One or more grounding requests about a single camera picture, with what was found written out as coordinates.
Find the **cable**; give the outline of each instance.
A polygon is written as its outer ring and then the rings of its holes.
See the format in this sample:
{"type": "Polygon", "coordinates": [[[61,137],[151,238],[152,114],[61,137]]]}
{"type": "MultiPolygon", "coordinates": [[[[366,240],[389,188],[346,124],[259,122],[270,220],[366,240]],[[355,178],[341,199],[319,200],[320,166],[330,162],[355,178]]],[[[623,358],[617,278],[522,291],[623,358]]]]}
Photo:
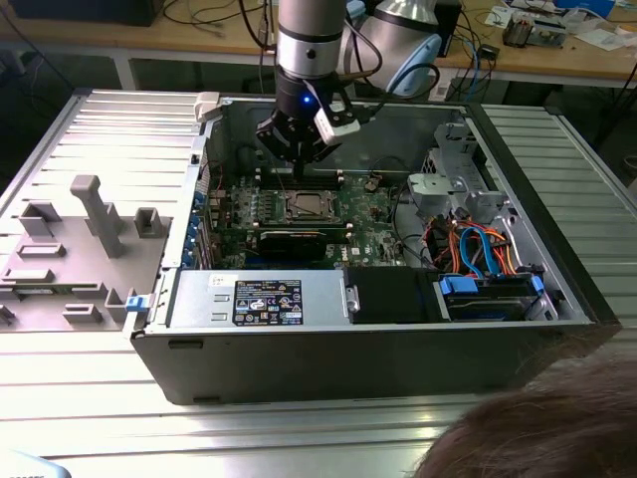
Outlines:
{"type": "Polygon", "coordinates": [[[349,28],[349,31],[354,36],[354,39],[353,39],[354,53],[356,56],[356,62],[358,63],[358,68],[360,69],[360,72],[366,73],[366,76],[364,78],[368,78],[368,77],[371,77],[372,75],[375,75],[376,73],[380,71],[383,65],[382,54],[380,53],[380,50],[378,50],[376,46],[373,43],[371,43],[367,37],[365,37],[362,33],[356,30],[356,28],[351,24],[351,17],[349,16],[348,12],[346,13],[346,17],[345,17],[345,25],[347,25],[347,28],[349,28]],[[374,52],[374,55],[376,55],[376,58],[378,59],[378,63],[376,64],[376,66],[373,68],[373,70],[370,70],[369,72],[363,71],[362,69],[362,62],[360,60],[360,51],[358,50],[358,44],[357,44],[358,38],[365,45],[367,45],[367,47],[369,47],[369,49],[371,49],[372,52],[374,52]]]}
{"type": "Polygon", "coordinates": [[[268,50],[268,0],[263,0],[263,15],[261,17],[261,25],[259,25],[259,33],[262,32],[262,25],[265,25],[265,28],[263,29],[263,31],[265,31],[265,48],[262,48],[259,52],[259,86],[261,87],[261,94],[264,95],[266,91],[263,88],[263,56],[266,53],[266,50],[268,50]]]}
{"type": "Polygon", "coordinates": [[[427,87],[427,89],[424,92],[419,94],[419,96],[420,95],[426,95],[427,93],[431,92],[436,87],[436,85],[438,85],[438,82],[440,81],[440,70],[438,70],[438,67],[436,67],[432,63],[417,63],[416,65],[412,65],[407,70],[402,72],[400,74],[400,76],[394,81],[394,83],[391,85],[391,87],[387,90],[387,93],[385,93],[383,98],[380,100],[380,103],[378,105],[376,105],[376,107],[371,111],[371,113],[370,113],[371,117],[373,118],[376,115],[378,115],[378,112],[380,112],[380,110],[382,110],[382,108],[386,105],[386,103],[391,99],[391,96],[396,91],[398,86],[403,82],[403,80],[405,80],[405,78],[407,78],[407,76],[411,72],[413,72],[415,70],[419,70],[421,68],[429,68],[429,69],[433,70],[435,78],[434,78],[434,81],[432,82],[432,84],[429,87],[427,87]]]}
{"type": "MultiPolygon", "coordinates": [[[[223,22],[225,20],[230,20],[231,18],[234,17],[238,17],[239,15],[243,15],[242,12],[237,12],[237,13],[233,13],[231,15],[226,15],[225,17],[221,17],[221,18],[214,18],[212,20],[205,20],[205,21],[197,21],[197,22],[193,22],[191,21],[187,21],[184,22],[183,20],[179,20],[177,18],[171,17],[170,15],[168,15],[168,9],[173,6],[175,3],[177,3],[179,0],[170,0],[170,2],[168,2],[166,4],[165,7],[163,7],[163,13],[162,15],[164,16],[164,18],[170,20],[171,22],[174,23],[178,23],[179,25],[192,25],[192,26],[197,26],[197,25],[210,25],[213,23],[219,23],[219,22],[223,22]]],[[[198,15],[199,13],[203,12],[204,10],[211,10],[212,8],[221,8],[221,7],[209,7],[209,8],[202,8],[201,10],[197,10],[194,15],[198,15]]],[[[246,14],[250,13],[250,12],[256,12],[257,10],[261,10],[261,7],[255,7],[255,8],[251,8],[249,10],[246,10],[246,14]]]]}
{"type": "Polygon", "coordinates": [[[29,47],[31,47],[31,49],[36,52],[43,60],[44,62],[49,65],[49,67],[51,67],[51,70],[54,71],[54,73],[60,77],[60,79],[65,83],[65,85],[67,87],[69,87],[69,89],[71,91],[73,91],[75,89],[75,87],[73,86],[73,83],[71,83],[69,81],[69,79],[64,76],[60,70],[58,70],[50,61],[49,59],[45,56],[44,53],[42,53],[42,51],[36,47],[33,42],[31,40],[29,40],[19,29],[18,27],[16,27],[13,23],[13,21],[11,20],[11,18],[9,17],[9,14],[7,13],[6,7],[4,5],[0,5],[0,14],[2,14],[2,16],[4,17],[4,19],[7,21],[7,23],[9,24],[9,26],[11,27],[11,30],[13,30],[16,35],[18,35],[27,45],[29,45],[29,47]]]}
{"type": "Polygon", "coordinates": [[[636,73],[637,73],[637,63],[635,63],[635,66],[633,67],[633,70],[630,73],[630,76],[628,77],[628,79],[626,80],[626,83],[624,84],[624,87],[621,89],[621,92],[619,93],[617,98],[615,98],[615,101],[610,107],[610,112],[606,116],[608,120],[599,129],[599,133],[597,134],[597,136],[595,137],[595,140],[593,141],[593,147],[595,149],[598,150],[601,147],[601,145],[604,143],[604,141],[608,139],[608,137],[613,132],[617,124],[621,121],[623,114],[628,112],[628,110],[632,107],[632,104],[634,104],[635,98],[637,98],[637,89],[633,89],[631,93],[628,94],[628,97],[626,97],[626,101],[623,103],[623,105],[621,104],[621,101],[623,100],[624,93],[626,93],[626,91],[628,90],[628,87],[630,86],[631,82],[635,78],[636,73]]]}
{"type": "Polygon", "coordinates": [[[478,52],[476,52],[476,47],[474,46],[474,44],[471,43],[466,38],[463,38],[463,41],[465,42],[465,44],[467,44],[469,48],[471,48],[471,52],[474,55],[474,68],[475,68],[474,79],[472,80],[471,86],[469,87],[469,92],[467,93],[467,96],[465,97],[465,102],[467,102],[469,98],[471,97],[471,95],[474,93],[474,88],[476,87],[476,81],[478,80],[478,77],[480,76],[480,62],[478,61],[478,52]]]}
{"type": "Polygon", "coordinates": [[[469,234],[471,234],[472,231],[477,232],[482,239],[482,245],[485,252],[485,261],[487,262],[487,268],[489,269],[489,272],[491,272],[492,274],[499,274],[500,269],[498,269],[498,264],[494,261],[494,258],[491,254],[491,243],[487,238],[487,234],[483,229],[480,229],[478,227],[472,226],[466,228],[463,231],[462,236],[460,237],[460,257],[462,258],[462,262],[464,262],[465,266],[467,266],[479,278],[482,279],[484,277],[482,272],[480,272],[480,269],[478,269],[471,263],[471,261],[469,260],[469,256],[467,255],[467,239],[469,238],[469,234]]]}
{"type": "MultiPolygon", "coordinates": [[[[353,24],[353,22],[351,20],[351,16],[349,15],[349,12],[346,11],[346,10],[345,10],[345,18],[349,22],[347,25],[353,24]]],[[[358,49],[358,37],[352,33],[351,34],[351,40],[352,40],[353,46],[354,46],[354,56],[356,58],[356,64],[358,65],[358,71],[360,73],[363,73],[364,69],[363,69],[363,66],[362,66],[362,61],[360,59],[360,50],[358,49]]],[[[375,86],[371,83],[371,81],[369,80],[368,77],[362,77],[362,80],[364,82],[366,82],[368,85],[370,85],[371,87],[375,88],[375,86]]]]}
{"type": "MultiPolygon", "coordinates": [[[[248,19],[248,12],[251,10],[246,10],[246,5],[244,3],[244,0],[237,0],[237,1],[239,2],[239,9],[241,11],[241,17],[243,18],[243,23],[246,25],[246,29],[248,30],[248,33],[252,37],[252,40],[257,44],[259,48],[267,51],[267,45],[264,44],[261,40],[259,40],[259,37],[255,33],[255,31],[252,29],[252,25],[250,24],[250,20],[248,19]]],[[[276,50],[277,45],[276,44],[272,45],[270,48],[276,50]]]]}

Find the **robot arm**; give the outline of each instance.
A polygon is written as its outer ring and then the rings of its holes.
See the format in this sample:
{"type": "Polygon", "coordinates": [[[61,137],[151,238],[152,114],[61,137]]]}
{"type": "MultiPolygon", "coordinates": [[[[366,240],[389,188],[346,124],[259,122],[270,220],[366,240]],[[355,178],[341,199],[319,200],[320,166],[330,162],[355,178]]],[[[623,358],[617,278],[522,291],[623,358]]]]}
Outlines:
{"type": "Polygon", "coordinates": [[[382,53],[371,45],[369,51],[380,59],[374,70],[349,74],[347,68],[339,76],[340,59],[347,58],[343,44],[350,43],[342,41],[347,1],[280,1],[276,104],[257,126],[257,138],[275,157],[294,165],[295,178],[303,176],[305,164],[325,159],[377,112],[352,105],[344,89],[348,82],[377,73],[381,88],[394,92],[399,87],[403,95],[424,84],[422,67],[433,62],[440,48],[434,5],[435,0],[382,2],[377,18],[367,19],[363,28],[375,34],[372,43],[381,45],[391,61],[383,67],[382,53]],[[336,96],[339,102],[332,102],[336,96]]]}
{"type": "Polygon", "coordinates": [[[360,130],[354,108],[335,72],[346,0],[281,0],[275,109],[257,137],[277,158],[294,165],[325,159],[342,139],[360,130]],[[334,95],[341,103],[332,104],[334,95]]]}

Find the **green circuit board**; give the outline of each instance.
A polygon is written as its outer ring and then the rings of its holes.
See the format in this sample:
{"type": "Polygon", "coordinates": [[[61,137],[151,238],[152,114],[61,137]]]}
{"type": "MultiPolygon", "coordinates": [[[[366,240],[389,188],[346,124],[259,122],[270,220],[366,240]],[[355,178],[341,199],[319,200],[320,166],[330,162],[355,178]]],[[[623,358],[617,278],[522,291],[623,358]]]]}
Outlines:
{"type": "Polygon", "coordinates": [[[217,266],[266,268],[257,252],[257,237],[270,228],[316,231],[333,238],[333,241],[327,239],[324,258],[305,263],[304,268],[402,265],[404,259],[396,250],[398,244],[389,220],[390,191],[378,187],[369,192],[365,189],[367,181],[368,176],[346,176],[338,191],[284,192],[260,190],[250,178],[242,178],[227,191],[225,207],[230,221],[220,223],[217,228],[222,244],[222,259],[217,266]],[[286,207],[290,201],[296,201],[304,209],[295,211],[294,207],[286,207]]]}

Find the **blue drive bracket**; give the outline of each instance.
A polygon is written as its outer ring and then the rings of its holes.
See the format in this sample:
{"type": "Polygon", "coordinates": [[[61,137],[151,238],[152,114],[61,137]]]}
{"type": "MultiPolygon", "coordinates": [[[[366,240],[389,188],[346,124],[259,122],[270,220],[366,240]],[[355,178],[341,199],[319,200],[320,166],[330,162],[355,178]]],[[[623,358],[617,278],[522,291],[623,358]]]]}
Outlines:
{"type": "Polygon", "coordinates": [[[478,285],[473,277],[445,276],[439,282],[443,296],[449,294],[477,294],[478,285]]]}

